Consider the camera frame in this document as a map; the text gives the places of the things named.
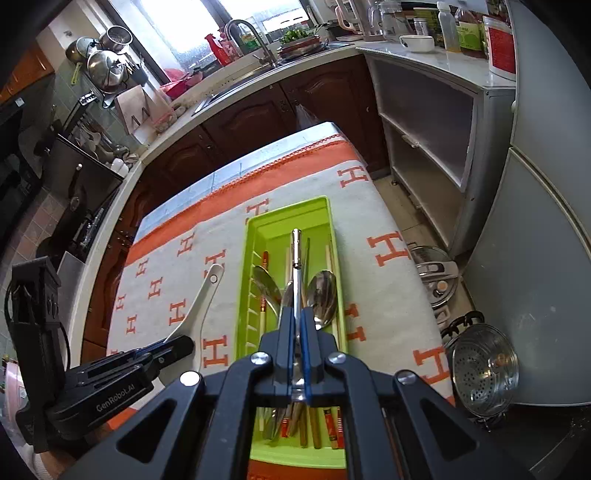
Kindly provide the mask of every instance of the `plastic bottle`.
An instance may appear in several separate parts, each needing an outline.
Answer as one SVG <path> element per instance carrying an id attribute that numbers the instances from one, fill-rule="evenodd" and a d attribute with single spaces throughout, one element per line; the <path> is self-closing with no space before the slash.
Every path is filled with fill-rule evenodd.
<path id="1" fill-rule="evenodd" d="M 482 51 L 480 27 L 478 20 L 466 7 L 466 3 L 458 0 L 460 6 L 456 11 L 457 35 L 460 38 L 460 49 L 464 55 L 486 58 Z"/>
<path id="2" fill-rule="evenodd" d="M 236 45 L 234 45 L 234 42 L 232 40 L 227 38 L 226 33 L 224 32 L 223 28 L 220 28 L 219 32 L 220 32 L 220 38 L 221 38 L 220 45 L 225 50 L 225 52 L 228 54 L 228 57 L 230 58 L 230 60 L 235 61 L 235 60 L 239 59 L 240 57 L 242 57 L 242 52 L 238 48 L 236 48 Z"/>
<path id="3" fill-rule="evenodd" d="M 460 38 L 457 36 L 456 19 L 453 18 L 449 5 L 445 2 L 437 2 L 437 8 L 439 9 L 439 23 L 443 32 L 445 49 L 460 53 Z"/>
<path id="4" fill-rule="evenodd" d="M 219 63 L 222 64 L 222 67 L 232 63 L 226 51 L 222 48 L 218 40 L 216 40 L 212 34 L 206 35 L 205 40 L 207 40 L 207 43 L 209 43 L 209 48 L 212 49 L 212 53 L 216 56 Z"/>

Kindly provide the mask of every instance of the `white countertop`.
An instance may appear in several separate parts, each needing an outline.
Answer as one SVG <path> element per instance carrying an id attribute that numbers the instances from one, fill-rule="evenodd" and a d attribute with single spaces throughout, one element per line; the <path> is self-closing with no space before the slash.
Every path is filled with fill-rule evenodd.
<path id="1" fill-rule="evenodd" d="M 68 329 L 68 338 L 70 340 L 73 367 L 78 365 L 80 361 L 86 314 L 90 304 L 92 288 L 96 280 L 96 275 L 103 254 L 106 250 L 109 238 L 113 233 L 115 224 L 118 221 L 119 215 L 131 195 L 135 184 L 144 171 L 145 166 L 163 153 L 168 147 L 172 146 L 181 137 L 189 133 L 193 128 L 248 95 L 305 70 L 318 67 L 325 63 L 330 63 L 331 61 L 360 55 L 362 53 L 386 55 L 394 57 L 402 62 L 412 62 L 412 64 L 420 67 L 422 66 L 422 68 L 437 69 L 441 72 L 445 72 L 445 74 L 450 74 L 481 88 L 515 88 L 515 82 L 506 80 L 489 72 L 486 60 L 473 59 L 459 53 L 449 53 L 440 48 L 437 48 L 432 53 L 419 54 L 405 51 L 399 43 L 388 41 L 361 41 L 347 47 L 328 50 L 276 68 L 257 77 L 253 81 L 238 87 L 230 95 L 222 97 L 216 102 L 212 102 L 195 116 L 192 115 L 194 107 L 189 108 L 184 115 L 166 130 L 165 133 L 161 134 L 142 154 L 140 161 L 134 165 L 125 177 L 125 181 L 119 188 L 119 192 L 99 228 L 95 241 L 86 259 L 86 266 L 81 275 L 72 307 L 72 318 Z"/>
<path id="2" fill-rule="evenodd" d="M 435 50 L 429 53 L 412 53 L 398 42 L 374 41 L 362 42 L 356 48 L 364 54 L 395 57 L 397 60 L 411 66 L 421 69 L 434 69 L 439 73 L 448 74 L 471 83 L 480 89 L 515 89 L 516 85 L 513 80 L 492 73 L 488 69 L 487 60 L 468 57 L 463 53 L 452 53 L 440 47 L 436 47 Z"/>

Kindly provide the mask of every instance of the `stainless steel pot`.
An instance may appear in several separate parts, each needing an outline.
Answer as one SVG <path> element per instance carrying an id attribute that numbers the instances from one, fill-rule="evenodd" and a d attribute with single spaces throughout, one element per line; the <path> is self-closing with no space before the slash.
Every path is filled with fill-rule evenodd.
<path id="1" fill-rule="evenodd" d="M 509 407 L 519 384 L 519 362 L 505 335 L 477 323 L 449 342 L 446 353 L 454 389 L 470 414 L 489 419 Z"/>
<path id="2" fill-rule="evenodd" d="M 88 58 L 86 70 L 90 81 L 104 93 L 115 93 L 125 75 L 125 65 L 116 53 L 109 50 L 94 52 Z"/>
<path id="3" fill-rule="evenodd" d="M 80 37 L 66 48 L 66 58 L 72 63 L 86 63 L 88 57 L 100 48 L 100 43 L 92 37 Z"/>
<path id="4" fill-rule="evenodd" d="M 99 41 L 104 50 L 121 53 L 125 47 L 133 41 L 133 39 L 131 32 L 127 30 L 127 28 L 113 25 L 100 36 Z"/>

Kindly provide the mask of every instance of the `refrigerator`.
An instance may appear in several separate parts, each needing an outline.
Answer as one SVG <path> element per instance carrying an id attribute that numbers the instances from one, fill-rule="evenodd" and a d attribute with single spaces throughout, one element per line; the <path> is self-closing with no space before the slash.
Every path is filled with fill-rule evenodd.
<path id="1" fill-rule="evenodd" d="M 475 307 L 519 358 L 515 402 L 591 403 L 591 90 L 563 45 L 510 0 L 511 146 L 464 272 Z"/>

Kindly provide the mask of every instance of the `table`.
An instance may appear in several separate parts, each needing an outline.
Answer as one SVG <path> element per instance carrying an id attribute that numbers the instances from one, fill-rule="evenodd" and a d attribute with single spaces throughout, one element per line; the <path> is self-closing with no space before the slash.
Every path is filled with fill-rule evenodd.
<path id="1" fill-rule="evenodd" d="M 196 348 L 204 375 L 226 369 L 246 220 L 320 195 L 330 200 L 337 237 L 349 353 L 377 371 L 412 369 L 453 402 L 439 330 L 407 246 L 363 160 L 330 123 L 230 163 L 144 218 L 122 273 L 108 353 L 167 336 L 216 262 L 225 273 Z M 160 388 L 156 380 L 134 407 Z"/>

